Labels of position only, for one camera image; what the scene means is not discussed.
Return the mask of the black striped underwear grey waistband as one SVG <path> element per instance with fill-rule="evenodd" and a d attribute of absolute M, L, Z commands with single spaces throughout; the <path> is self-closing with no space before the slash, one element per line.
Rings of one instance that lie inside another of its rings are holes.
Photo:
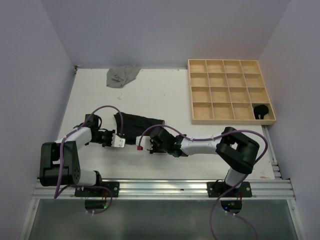
<path fill-rule="evenodd" d="M 149 127 L 153 125 L 164 125 L 165 121 L 163 119 L 148 118 L 144 116 L 121 113 L 123 118 L 123 125 L 121 116 L 119 113 L 114 114 L 114 119 L 116 122 L 117 132 L 124 134 L 126 145 L 135 145 L 136 137 L 141 136 L 141 134 Z"/>

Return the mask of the black underwear beige waistband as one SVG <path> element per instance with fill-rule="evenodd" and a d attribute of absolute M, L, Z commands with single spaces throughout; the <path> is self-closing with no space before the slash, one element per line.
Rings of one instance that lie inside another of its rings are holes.
<path fill-rule="evenodd" d="M 253 114 L 256 120 L 263 120 L 265 115 L 269 113 L 269 108 L 265 104 L 260 104 L 253 107 Z"/>

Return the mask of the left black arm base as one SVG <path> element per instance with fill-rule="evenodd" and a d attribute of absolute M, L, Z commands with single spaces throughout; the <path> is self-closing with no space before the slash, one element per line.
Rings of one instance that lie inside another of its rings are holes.
<path fill-rule="evenodd" d="M 117 198 L 119 195 L 120 183 L 118 181 L 103 181 L 100 175 L 97 175 L 96 183 L 93 186 L 77 186 L 74 196 L 83 198 Z"/>

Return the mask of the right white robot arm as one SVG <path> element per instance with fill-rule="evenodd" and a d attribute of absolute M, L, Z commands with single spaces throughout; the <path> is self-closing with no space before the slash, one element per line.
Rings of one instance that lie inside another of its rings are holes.
<path fill-rule="evenodd" d="M 201 137 L 185 134 L 173 136 L 163 127 L 156 127 L 149 136 L 153 147 L 176 158 L 201 154 L 220 156 L 229 165 L 222 189 L 232 197 L 241 190 L 242 182 L 252 173 L 260 149 L 259 143 L 246 133 L 262 136 L 255 131 L 233 127 L 226 127 L 218 135 Z"/>

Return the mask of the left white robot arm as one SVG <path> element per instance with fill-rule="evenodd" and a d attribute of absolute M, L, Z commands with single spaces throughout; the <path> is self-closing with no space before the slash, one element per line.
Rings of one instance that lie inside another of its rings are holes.
<path fill-rule="evenodd" d="M 62 140 L 46 142 L 41 146 L 39 180 L 42 186 L 57 186 L 61 176 L 61 185 L 86 186 L 92 196 L 103 193 L 104 184 L 97 170 L 85 170 L 80 165 L 78 151 L 95 143 L 102 147 L 112 145 L 115 130 L 101 128 L 102 118 L 98 115 L 85 115 L 84 127 L 68 136 L 63 145 Z"/>

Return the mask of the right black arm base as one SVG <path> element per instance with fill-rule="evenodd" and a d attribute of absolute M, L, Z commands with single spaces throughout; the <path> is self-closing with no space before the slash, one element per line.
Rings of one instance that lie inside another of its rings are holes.
<path fill-rule="evenodd" d="M 253 196 L 251 184 L 241 176 L 235 181 L 212 180 L 206 182 L 206 191 L 209 198 L 250 198 Z"/>

